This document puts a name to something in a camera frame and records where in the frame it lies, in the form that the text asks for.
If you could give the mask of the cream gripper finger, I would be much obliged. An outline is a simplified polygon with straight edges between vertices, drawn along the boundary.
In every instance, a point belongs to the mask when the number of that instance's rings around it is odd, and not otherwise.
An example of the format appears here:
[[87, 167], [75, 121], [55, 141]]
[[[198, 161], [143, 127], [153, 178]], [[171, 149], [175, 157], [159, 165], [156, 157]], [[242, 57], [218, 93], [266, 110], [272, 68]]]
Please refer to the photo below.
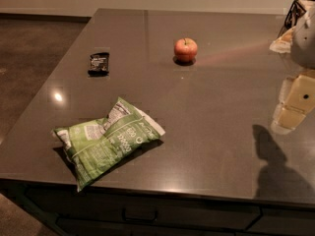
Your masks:
[[280, 37], [271, 43], [270, 50], [280, 54], [289, 53], [292, 45], [293, 32], [294, 27], [284, 32]]
[[301, 73], [285, 78], [273, 115], [272, 131], [279, 135], [294, 131], [314, 108], [315, 74]]

